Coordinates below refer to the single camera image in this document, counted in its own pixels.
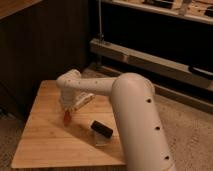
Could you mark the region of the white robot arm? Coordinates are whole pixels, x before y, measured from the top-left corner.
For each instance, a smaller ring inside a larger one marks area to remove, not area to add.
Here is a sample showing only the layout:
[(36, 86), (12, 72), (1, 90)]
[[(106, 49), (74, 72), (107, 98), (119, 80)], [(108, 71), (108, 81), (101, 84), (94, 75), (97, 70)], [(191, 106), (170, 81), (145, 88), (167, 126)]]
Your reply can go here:
[(109, 97), (128, 171), (176, 171), (150, 80), (136, 73), (83, 78), (72, 69), (56, 84), (65, 107), (75, 105), (75, 91)]

